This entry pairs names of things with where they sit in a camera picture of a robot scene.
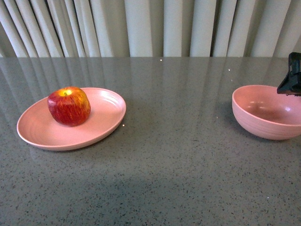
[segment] curtain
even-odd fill
[[[0,0],[0,57],[288,57],[301,0]]]

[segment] gray countertop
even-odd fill
[[[0,59],[0,225],[301,225],[301,137],[256,137],[231,107],[236,88],[287,71],[284,58]],[[20,115],[70,85],[119,93],[121,125],[75,151],[24,142]]]

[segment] bowl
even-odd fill
[[[237,122],[265,139],[285,140],[301,134],[301,97],[277,94],[264,85],[242,86],[232,94]]]

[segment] red apple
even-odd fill
[[[78,126],[89,118],[91,105],[82,89],[70,86],[48,96],[48,109],[58,123]]]

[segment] oval plate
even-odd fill
[[[126,113],[126,103],[117,93],[102,88],[81,88],[91,104],[87,121],[75,127],[56,122],[50,114],[47,97],[29,107],[19,118],[19,136],[35,147],[66,151],[96,143],[111,134]]]

